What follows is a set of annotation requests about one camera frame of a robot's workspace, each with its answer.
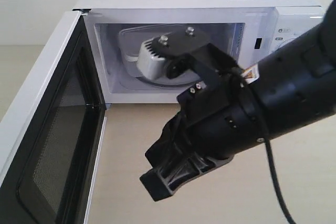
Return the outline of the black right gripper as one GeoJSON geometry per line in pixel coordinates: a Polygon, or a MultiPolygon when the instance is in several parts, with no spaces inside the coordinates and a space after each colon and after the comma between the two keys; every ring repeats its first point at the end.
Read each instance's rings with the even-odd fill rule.
{"type": "Polygon", "coordinates": [[[140,182],[154,201],[167,199],[183,185],[231,162],[233,155],[256,146],[259,138],[265,138],[265,120],[251,87],[242,77],[225,77],[215,89],[205,88],[183,103],[165,124],[145,152],[152,169],[140,176],[140,182]],[[175,147],[182,155],[170,163],[175,147]],[[185,150],[205,158],[186,159],[185,150]]]}

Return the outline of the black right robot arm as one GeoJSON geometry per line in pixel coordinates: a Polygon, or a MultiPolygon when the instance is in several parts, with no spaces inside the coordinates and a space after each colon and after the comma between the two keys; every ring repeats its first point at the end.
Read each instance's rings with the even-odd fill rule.
{"type": "Polygon", "coordinates": [[[335,114],[335,3],[321,23],[253,66],[256,79],[206,33],[179,30],[146,49],[170,78],[200,76],[177,96],[179,112],[145,152],[140,181],[153,200],[227,163],[235,154],[335,114]]]}

